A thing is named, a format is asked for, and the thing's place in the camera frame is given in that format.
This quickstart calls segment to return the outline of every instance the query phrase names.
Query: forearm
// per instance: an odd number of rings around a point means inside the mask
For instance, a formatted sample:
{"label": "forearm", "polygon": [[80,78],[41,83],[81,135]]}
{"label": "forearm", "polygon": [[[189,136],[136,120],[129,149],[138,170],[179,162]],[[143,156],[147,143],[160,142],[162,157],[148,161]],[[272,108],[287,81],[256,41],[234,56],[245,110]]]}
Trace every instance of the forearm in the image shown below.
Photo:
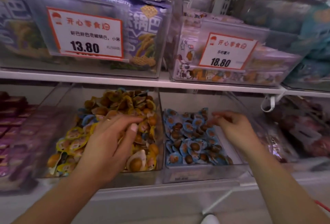
{"label": "forearm", "polygon": [[305,190],[261,144],[245,155],[274,224],[330,223]]}
{"label": "forearm", "polygon": [[69,224],[98,189],[99,185],[91,178],[73,172],[13,224]]}

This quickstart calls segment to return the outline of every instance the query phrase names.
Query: fingernail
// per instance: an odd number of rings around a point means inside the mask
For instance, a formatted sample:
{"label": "fingernail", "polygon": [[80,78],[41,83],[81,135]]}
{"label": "fingernail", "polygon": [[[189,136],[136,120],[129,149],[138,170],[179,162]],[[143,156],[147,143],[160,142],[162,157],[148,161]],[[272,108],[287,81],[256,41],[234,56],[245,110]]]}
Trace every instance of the fingernail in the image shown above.
{"label": "fingernail", "polygon": [[138,125],[135,124],[135,123],[133,123],[133,124],[131,125],[131,130],[133,130],[135,133],[137,133],[137,132],[138,132]]}

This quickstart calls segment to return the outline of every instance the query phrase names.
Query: white shoe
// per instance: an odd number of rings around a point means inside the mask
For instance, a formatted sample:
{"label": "white shoe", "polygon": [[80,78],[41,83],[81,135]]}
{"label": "white shoe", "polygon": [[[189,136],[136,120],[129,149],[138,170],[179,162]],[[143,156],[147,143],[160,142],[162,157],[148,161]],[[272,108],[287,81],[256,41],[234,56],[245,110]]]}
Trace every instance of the white shoe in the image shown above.
{"label": "white shoe", "polygon": [[205,218],[202,220],[201,224],[220,224],[220,222],[215,215],[209,214],[209,215],[205,216]]}

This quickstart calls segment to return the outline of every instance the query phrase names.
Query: red cord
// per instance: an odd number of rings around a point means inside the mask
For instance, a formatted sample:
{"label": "red cord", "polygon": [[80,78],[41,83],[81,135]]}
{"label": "red cord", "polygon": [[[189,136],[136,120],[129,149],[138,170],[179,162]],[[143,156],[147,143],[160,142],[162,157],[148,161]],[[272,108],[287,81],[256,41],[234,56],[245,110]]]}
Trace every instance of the red cord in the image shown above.
{"label": "red cord", "polygon": [[324,205],[323,203],[319,202],[319,201],[314,201],[317,205],[321,206],[322,208],[324,208],[325,210],[327,210],[328,212],[330,212],[330,208],[328,208],[326,205]]}

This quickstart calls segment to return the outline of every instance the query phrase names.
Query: red-bordered price tag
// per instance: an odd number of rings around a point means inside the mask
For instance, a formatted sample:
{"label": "red-bordered price tag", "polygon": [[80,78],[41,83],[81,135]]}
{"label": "red-bordered price tag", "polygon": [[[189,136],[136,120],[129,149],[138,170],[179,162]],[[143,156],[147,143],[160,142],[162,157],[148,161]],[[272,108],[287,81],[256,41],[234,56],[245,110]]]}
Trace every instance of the red-bordered price tag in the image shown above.
{"label": "red-bordered price tag", "polygon": [[122,21],[57,8],[48,19],[59,52],[96,59],[124,58]]}
{"label": "red-bordered price tag", "polygon": [[210,33],[199,66],[243,70],[258,41]]}

